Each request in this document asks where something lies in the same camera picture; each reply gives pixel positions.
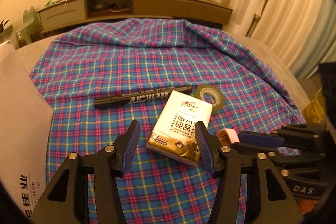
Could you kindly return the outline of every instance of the pink object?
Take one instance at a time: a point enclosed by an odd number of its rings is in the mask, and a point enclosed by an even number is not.
[[[230,143],[240,142],[236,130],[232,128],[223,128],[218,132],[218,135],[227,135],[229,137]]]

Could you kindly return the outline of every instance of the blue plaid fabric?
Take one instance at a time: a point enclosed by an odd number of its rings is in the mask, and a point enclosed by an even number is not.
[[[218,181],[202,163],[188,166],[146,149],[166,100],[100,110],[94,108],[94,98],[212,84],[222,91],[226,104],[211,116],[211,134],[224,127],[267,133],[284,123],[304,121],[268,65],[225,33],[185,20],[128,19],[75,29],[51,43],[31,78],[54,109],[47,182],[69,153],[95,153],[113,143],[132,120],[140,122],[131,170],[117,180],[128,224],[206,223]],[[96,223],[93,177],[88,188],[90,218]],[[245,198],[242,177],[238,223],[244,221]]]

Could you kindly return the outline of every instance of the metal screw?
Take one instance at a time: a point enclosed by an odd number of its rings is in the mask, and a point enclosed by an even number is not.
[[[261,160],[264,160],[267,158],[266,154],[265,153],[259,153],[258,154],[258,158],[260,158]]]
[[[68,157],[69,157],[69,159],[74,160],[75,158],[77,158],[77,153],[72,152],[72,153],[69,154]]]
[[[107,147],[105,147],[105,151],[106,152],[112,152],[114,150],[114,146],[113,145],[108,145]]]
[[[281,175],[283,175],[284,177],[288,177],[289,176],[289,171],[286,169],[281,170]]]
[[[225,152],[225,153],[228,153],[231,151],[231,148],[228,147],[228,146],[222,146],[222,151]]]

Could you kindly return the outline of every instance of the green object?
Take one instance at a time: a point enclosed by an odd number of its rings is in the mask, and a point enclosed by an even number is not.
[[[3,33],[5,25],[8,23],[9,20],[7,20],[5,23],[3,23],[5,21],[6,18],[4,18],[1,23],[0,23],[0,34]]]
[[[32,43],[31,35],[42,31],[41,23],[38,14],[32,6],[30,10],[25,10],[23,13],[23,28],[16,32],[17,40],[24,39],[28,44]]]
[[[204,99],[205,94],[209,94],[215,99],[215,103],[212,104],[211,114],[219,112],[224,107],[225,98],[218,88],[213,85],[199,85],[196,88],[194,97],[206,102]]]
[[[44,7],[47,7],[48,5],[54,4],[54,2],[52,0],[49,0],[46,5],[44,5]]]

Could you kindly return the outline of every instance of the black marker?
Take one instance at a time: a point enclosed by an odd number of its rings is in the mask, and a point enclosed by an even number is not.
[[[190,94],[193,91],[191,86],[183,85],[176,88],[170,87],[152,89],[141,92],[126,93],[119,96],[102,97],[95,99],[93,103],[94,108],[121,107],[126,104],[168,98],[173,90],[184,94]]]

